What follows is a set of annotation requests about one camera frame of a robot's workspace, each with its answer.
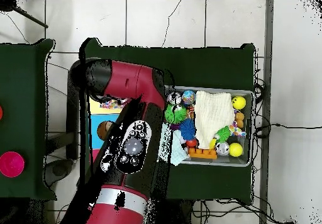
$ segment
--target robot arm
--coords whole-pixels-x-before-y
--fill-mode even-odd
[[[131,98],[113,125],[60,224],[142,224],[157,162],[165,106],[161,71],[103,59],[69,73],[92,96]]]

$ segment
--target dark green table surface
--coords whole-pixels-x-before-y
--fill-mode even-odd
[[[86,57],[100,57],[170,70],[176,86],[253,91],[252,44],[241,48],[103,47],[97,39],[83,44]],[[252,165],[225,167],[178,165],[171,167],[168,198],[239,198],[250,204]]]
[[[43,183],[45,153],[45,62],[53,40],[34,45],[0,44],[0,155],[15,151],[25,159],[15,178],[0,174],[0,197],[54,199]]]

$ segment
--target yellow object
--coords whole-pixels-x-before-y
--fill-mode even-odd
[[[243,109],[246,106],[246,99],[243,96],[235,96],[231,102],[235,109]]]
[[[239,157],[243,153],[243,147],[239,143],[232,143],[229,149],[229,154],[232,157]]]
[[[214,149],[216,142],[217,142],[217,139],[212,139],[209,144],[209,149]]]

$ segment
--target black cable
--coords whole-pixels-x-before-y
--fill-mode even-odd
[[[269,120],[268,120],[265,116],[260,115],[260,114],[256,114],[256,115],[255,115],[255,120],[256,120],[256,117],[257,117],[257,116],[261,116],[263,119],[265,119],[265,120],[268,122],[268,124],[269,124],[269,125],[267,125],[267,127],[269,128],[269,133],[267,134],[267,137],[268,137],[268,136],[270,135],[270,131],[272,130],[272,127],[271,127],[271,125],[270,125]],[[262,129],[264,129],[264,128],[263,128],[263,127],[258,127],[258,128],[256,128],[254,135],[255,135],[257,138],[264,138],[264,137],[262,137],[261,135],[258,135],[258,134],[257,134],[258,132],[261,132],[261,131],[262,131]]]
[[[50,65],[54,65],[56,67],[60,67],[62,69],[65,69],[65,70],[69,71],[69,69],[66,69],[65,67],[62,67],[62,66],[59,66],[59,65],[56,65],[56,64],[52,64],[52,63],[49,63],[49,62],[47,62],[47,63],[50,64]]]
[[[26,40],[25,36],[24,36],[24,35],[23,35],[23,33],[20,31],[20,29],[18,28],[18,26],[16,25],[16,23],[13,21],[13,19],[12,19],[8,14],[2,13],[2,12],[0,12],[0,13],[9,17],[9,19],[10,19],[10,20],[13,22],[13,24],[16,26],[17,30],[18,30],[18,31],[21,33],[21,35],[23,36],[23,39],[24,39],[27,43],[29,43],[29,44],[30,44],[30,42]]]
[[[225,212],[224,214],[222,214],[222,215],[210,215],[210,216],[214,216],[214,217],[216,217],[216,218],[221,218],[221,217],[223,217],[223,216],[226,216],[228,213],[231,213],[232,211],[234,211],[234,210],[236,210],[236,209],[238,209],[238,208],[242,208],[243,206],[237,206],[236,208],[232,208],[231,210],[228,210],[227,212]],[[194,215],[194,217],[196,217],[196,218],[203,218],[203,217],[205,217],[206,215],[200,215],[200,216],[196,216],[196,214],[194,214],[194,210],[192,211],[192,214]]]
[[[258,77],[256,77],[256,79],[257,79],[257,80],[262,81],[262,82],[264,83],[264,85],[266,85],[266,83],[265,83],[265,81],[264,81],[264,80],[262,80],[262,79],[260,79],[260,78],[258,78]]]
[[[61,159],[61,160],[67,160],[67,159],[63,159],[62,157],[57,157],[56,155],[48,155],[49,157],[55,157],[56,159]]]
[[[258,198],[259,200],[262,200],[262,201],[266,202],[266,203],[268,204],[268,206],[269,206],[270,216],[274,215],[274,214],[273,214],[273,209],[272,209],[272,207],[271,207],[270,203],[269,203],[267,200],[264,200],[263,198],[260,198],[259,196],[256,196],[256,195],[254,195],[254,196],[255,196],[256,198]]]
[[[172,16],[172,14],[176,11],[177,7],[179,6],[179,4],[181,3],[181,0],[178,2],[177,6],[175,7],[175,9],[173,10],[173,12],[171,13],[171,15],[168,17],[168,26],[167,26],[167,29],[165,31],[165,36],[164,36],[164,42],[162,44],[161,47],[164,46],[164,43],[165,43],[165,39],[167,38],[167,34],[168,34],[168,29],[169,29],[169,25],[170,25],[170,17]]]
[[[262,127],[260,127],[260,129],[264,129],[264,128],[267,128],[270,126],[283,127],[283,128],[287,128],[287,129],[305,129],[305,130],[322,129],[322,126],[318,126],[318,127],[289,127],[289,126],[282,125],[280,123],[273,123],[273,124],[269,124],[267,126],[262,126]]]
[[[59,213],[58,213],[58,215],[57,215],[57,217],[56,217],[56,222],[55,222],[55,224],[58,224],[58,223],[59,223],[59,222],[58,222],[58,219],[59,219],[60,212],[62,212],[62,210],[63,210],[66,206],[69,206],[69,204],[66,204],[65,206],[63,206],[63,207],[59,210]]]
[[[257,115],[257,114],[259,114],[259,111],[260,111],[260,109],[262,108],[262,106],[263,106],[263,101],[261,101],[261,102],[260,102],[260,107],[259,107],[259,109],[257,110],[256,115]]]
[[[207,223],[207,221],[208,221],[208,219],[209,219],[209,217],[210,217],[210,209],[208,208],[208,206],[207,206],[207,204],[206,204],[206,202],[205,201],[201,201],[203,204],[204,204],[204,206],[206,207],[206,219],[204,220],[204,224],[206,224]]]
[[[231,200],[231,201],[229,201],[229,202],[221,202],[221,201],[219,201],[219,200],[216,200],[219,204],[233,204],[233,203],[235,203],[235,204],[239,204],[239,205],[241,205],[241,206],[243,206],[245,209],[247,209],[247,210],[249,210],[249,211],[252,211],[252,212],[254,212],[255,210],[252,210],[251,208],[249,208],[247,205],[245,205],[245,204],[242,204],[241,202],[239,202],[239,201],[234,201],[233,199]],[[259,208],[256,208],[257,209],[257,211],[255,211],[255,212],[257,212],[257,213],[261,213],[261,214],[264,214],[268,219],[268,221],[270,221],[270,222],[272,222],[272,223],[276,223],[276,224],[285,224],[285,223],[282,223],[282,222],[279,222],[279,221],[277,221],[277,220],[275,220],[275,219],[273,219],[271,216],[269,216],[267,213],[265,213],[264,211],[262,211],[262,210],[260,210]]]

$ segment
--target gray bin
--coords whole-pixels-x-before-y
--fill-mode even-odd
[[[217,155],[217,159],[200,159],[200,158],[189,158],[182,161],[179,165],[183,164],[194,164],[194,165],[220,165],[220,166],[230,166],[230,167],[246,167],[251,163],[252,155],[252,144],[253,144],[253,131],[254,131],[254,117],[253,109],[255,108],[255,95],[251,91],[243,90],[227,90],[227,89],[212,89],[212,88],[199,88],[199,87],[186,87],[186,86],[176,86],[175,90],[177,92],[183,93],[185,90],[205,91],[212,94],[219,92],[228,92],[231,94],[231,98],[235,96],[243,96],[246,99],[246,106],[240,111],[245,115],[244,119],[244,130],[247,135],[245,137],[230,137],[227,142],[229,144],[233,142],[240,143],[243,147],[243,154],[240,157],[232,157],[231,155],[221,156]],[[166,95],[173,91],[173,88],[167,86],[165,88]]]

